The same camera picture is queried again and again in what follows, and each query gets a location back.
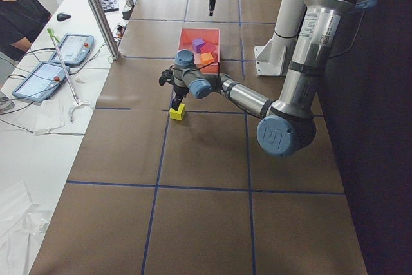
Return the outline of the red foam block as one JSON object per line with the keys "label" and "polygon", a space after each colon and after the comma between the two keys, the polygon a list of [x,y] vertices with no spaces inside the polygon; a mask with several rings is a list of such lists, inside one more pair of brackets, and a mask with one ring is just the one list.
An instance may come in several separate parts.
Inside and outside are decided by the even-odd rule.
{"label": "red foam block", "polygon": [[216,46],[212,43],[205,43],[200,48],[200,53],[214,53],[216,51]]}

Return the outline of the white crumpled cloth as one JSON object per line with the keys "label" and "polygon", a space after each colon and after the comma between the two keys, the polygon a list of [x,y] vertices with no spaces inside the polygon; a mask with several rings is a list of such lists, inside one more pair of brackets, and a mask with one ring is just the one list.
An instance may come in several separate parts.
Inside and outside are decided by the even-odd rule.
{"label": "white crumpled cloth", "polygon": [[29,274],[53,211],[33,202],[23,181],[1,192],[1,274]]}

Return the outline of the person in black shirt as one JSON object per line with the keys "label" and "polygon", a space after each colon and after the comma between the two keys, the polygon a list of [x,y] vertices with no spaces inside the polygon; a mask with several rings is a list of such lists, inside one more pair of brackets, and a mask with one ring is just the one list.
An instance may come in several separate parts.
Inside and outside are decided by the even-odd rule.
{"label": "person in black shirt", "polygon": [[20,61],[51,17],[39,0],[1,0],[1,52]]}

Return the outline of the far teach pendant tablet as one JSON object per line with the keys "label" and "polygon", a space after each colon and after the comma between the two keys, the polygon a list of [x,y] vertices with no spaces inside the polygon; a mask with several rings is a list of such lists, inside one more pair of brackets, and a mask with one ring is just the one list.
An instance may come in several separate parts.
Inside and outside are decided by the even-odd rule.
{"label": "far teach pendant tablet", "polygon": [[78,66],[82,64],[94,45],[94,36],[67,33],[57,42],[62,53],[64,62],[68,66]]}

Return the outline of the purple foam block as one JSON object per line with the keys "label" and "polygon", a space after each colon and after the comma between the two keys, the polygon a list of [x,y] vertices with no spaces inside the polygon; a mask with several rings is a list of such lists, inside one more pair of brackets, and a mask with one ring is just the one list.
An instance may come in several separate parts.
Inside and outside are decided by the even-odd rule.
{"label": "purple foam block", "polygon": [[192,40],[192,49],[196,53],[200,53],[200,48],[205,44],[205,41],[202,38],[195,38]]}

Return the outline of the yellow foam block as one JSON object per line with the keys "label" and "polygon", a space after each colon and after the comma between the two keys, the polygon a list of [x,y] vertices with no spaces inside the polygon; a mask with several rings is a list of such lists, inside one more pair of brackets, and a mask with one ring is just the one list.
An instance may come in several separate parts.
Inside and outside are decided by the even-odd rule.
{"label": "yellow foam block", "polygon": [[182,121],[185,116],[185,104],[180,104],[178,109],[170,108],[169,116],[173,120]]}

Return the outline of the black computer mouse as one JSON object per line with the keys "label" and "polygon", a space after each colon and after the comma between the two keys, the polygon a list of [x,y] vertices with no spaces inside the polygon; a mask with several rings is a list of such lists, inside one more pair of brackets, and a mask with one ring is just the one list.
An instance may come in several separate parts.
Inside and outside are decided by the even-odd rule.
{"label": "black computer mouse", "polygon": [[57,16],[56,16],[56,19],[57,19],[59,22],[65,21],[65,20],[67,20],[67,19],[69,19],[69,18],[71,18],[71,15],[70,15],[70,14],[67,14],[67,13],[64,13],[64,12],[58,13]]}

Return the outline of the near teach pendant tablet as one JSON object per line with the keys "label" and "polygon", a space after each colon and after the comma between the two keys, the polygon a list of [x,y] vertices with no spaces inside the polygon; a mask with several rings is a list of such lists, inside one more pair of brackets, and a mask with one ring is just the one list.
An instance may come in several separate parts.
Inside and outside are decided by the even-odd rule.
{"label": "near teach pendant tablet", "polygon": [[63,67],[52,62],[41,62],[13,90],[18,99],[42,102],[48,99],[60,87],[66,78]]}

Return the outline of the aluminium frame post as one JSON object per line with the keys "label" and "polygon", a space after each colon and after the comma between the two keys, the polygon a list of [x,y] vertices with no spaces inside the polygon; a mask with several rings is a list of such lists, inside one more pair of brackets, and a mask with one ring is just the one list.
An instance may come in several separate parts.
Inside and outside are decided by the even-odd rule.
{"label": "aluminium frame post", "polygon": [[103,36],[103,39],[109,49],[111,57],[114,61],[116,61],[120,57],[120,51],[114,40],[111,28],[109,27],[109,23],[106,19],[106,15],[100,5],[100,1],[99,0],[88,0],[88,3],[95,17],[95,20],[98,24],[98,27]]}

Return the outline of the grabber reacher stick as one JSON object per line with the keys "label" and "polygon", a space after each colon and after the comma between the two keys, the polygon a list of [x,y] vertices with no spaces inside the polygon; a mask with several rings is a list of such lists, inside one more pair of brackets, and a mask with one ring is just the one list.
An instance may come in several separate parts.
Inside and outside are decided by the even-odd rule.
{"label": "grabber reacher stick", "polygon": [[88,106],[88,107],[90,107],[91,109],[94,109],[94,107],[93,107],[93,105],[92,105],[91,102],[86,101],[86,100],[82,100],[82,99],[80,99],[80,98],[78,97],[78,95],[77,95],[77,93],[76,93],[76,91],[75,91],[74,85],[73,85],[73,83],[72,83],[72,81],[71,81],[71,79],[70,79],[70,75],[69,75],[67,66],[65,65],[64,58],[63,58],[63,56],[62,56],[62,52],[61,52],[61,50],[60,50],[60,48],[59,48],[59,46],[58,46],[58,44],[57,44],[57,39],[56,39],[56,36],[55,36],[55,34],[54,34],[54,30],[53,30],[52,28],[47,28],[46,30],[47,30],[47,32],[48,32],[48,34],[49,34],[49,36],[50,36],[50,38],[51,38],[51,40],[52,40],[52,43],[53,43],[53,45],[54,45],[54,47],[55,47],[55,51],[56,51],[57,56],[58,56],[58,59],[59,59],[59,61],[60,61],[60,63],[61,63],[62,69],[63,69],[64,74],[65,74],[65,77],[66,77],[66,81],[67,81],[67,83],[68,83],[68,85],[69,85],[69,87],[70,87],[71,94],[72,94],[73,99],[74,99],[74,103],[73,103],[73,105],[70,107],[69,112],[68,112],[69,118],[70,118],[70,122],[73,123],[73,122],[74,122],[74,112],[75,112],[76,109],[81,109],[81,108],[84,107],[84,106]]}

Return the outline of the white paper sheet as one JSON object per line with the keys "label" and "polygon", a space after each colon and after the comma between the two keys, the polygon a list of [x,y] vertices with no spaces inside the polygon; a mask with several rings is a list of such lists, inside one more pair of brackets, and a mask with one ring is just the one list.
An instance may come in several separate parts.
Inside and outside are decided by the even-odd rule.
{"label": "white paper sheet", "polygon": [[62,100],[44,100],[34,126],[36,135],[49,133],[65,125],[64,103]]}

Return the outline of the teach pendant tablet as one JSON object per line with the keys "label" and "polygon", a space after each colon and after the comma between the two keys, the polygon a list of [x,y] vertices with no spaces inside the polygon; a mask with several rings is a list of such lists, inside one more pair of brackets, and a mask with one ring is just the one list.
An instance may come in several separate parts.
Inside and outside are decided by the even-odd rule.
{"label": "teach pendant tablet", "polygon": [[64,62],[68,66],[78,66],[82,64],[94,45],[94,36],[67,33],[57,42],[62,53]]}
{"label": "teach pendant tablet", "polygon": [[18,99],[42,102],[48,99],[60,87],[66,78],[63,67],[52,62],[41,62],[13,90]]}

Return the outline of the pink plastic bin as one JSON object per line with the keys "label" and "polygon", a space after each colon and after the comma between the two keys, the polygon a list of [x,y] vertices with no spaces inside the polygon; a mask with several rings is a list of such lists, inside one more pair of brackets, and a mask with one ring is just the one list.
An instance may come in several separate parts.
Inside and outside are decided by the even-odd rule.
{"label": "pink plastic bin", "polygon": [[182,28],[178,50],[190,50],[202,73],[217,73],[220,62],[220,30]]}

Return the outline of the orange foam block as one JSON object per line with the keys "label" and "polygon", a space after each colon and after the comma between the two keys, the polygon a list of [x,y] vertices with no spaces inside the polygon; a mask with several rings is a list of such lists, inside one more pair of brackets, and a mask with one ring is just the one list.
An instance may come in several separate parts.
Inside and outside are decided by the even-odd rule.
{"label": "orange foam block", "polygon": [[200,62],[202,64],[211,64],[215,61],[214,56],[211,52],[201,53]]}

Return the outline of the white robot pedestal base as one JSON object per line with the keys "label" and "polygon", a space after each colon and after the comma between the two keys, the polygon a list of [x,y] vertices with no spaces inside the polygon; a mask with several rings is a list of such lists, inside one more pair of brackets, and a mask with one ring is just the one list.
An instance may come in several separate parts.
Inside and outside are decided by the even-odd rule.
{"label": "white robot pedestal base", "polygon": [[303,0],[282,0],[272,38],[254,48],[260,76],[285,76],[306,12]]}

